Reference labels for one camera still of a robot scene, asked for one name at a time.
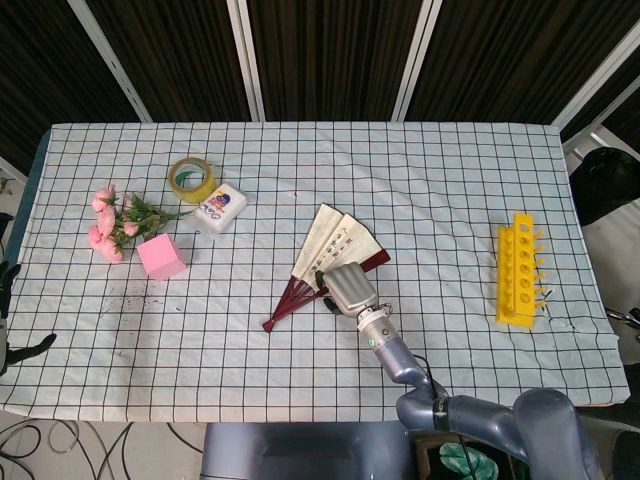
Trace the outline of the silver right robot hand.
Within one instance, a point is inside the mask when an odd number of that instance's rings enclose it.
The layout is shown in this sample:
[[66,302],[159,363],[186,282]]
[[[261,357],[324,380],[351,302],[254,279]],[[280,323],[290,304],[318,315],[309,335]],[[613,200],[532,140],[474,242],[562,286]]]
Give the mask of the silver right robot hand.
[[316,284],[326,288],[325,306],[335,315],[355,318],[379,305],[378,293],[357,262],[315,274]]

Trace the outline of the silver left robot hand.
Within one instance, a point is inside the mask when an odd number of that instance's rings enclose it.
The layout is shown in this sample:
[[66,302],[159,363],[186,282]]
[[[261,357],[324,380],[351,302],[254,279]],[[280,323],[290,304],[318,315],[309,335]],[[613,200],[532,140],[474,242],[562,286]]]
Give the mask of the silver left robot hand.
[[55,333],[47,335],[39,344],[19,349],[11,349],[8,342],[7,319],[11,301],[11,289],[21,265],[9,266],[7,261],[1,263],[1,375],[4,375],[9,366],[24,360],[36,357],[47,351],[57,338]]

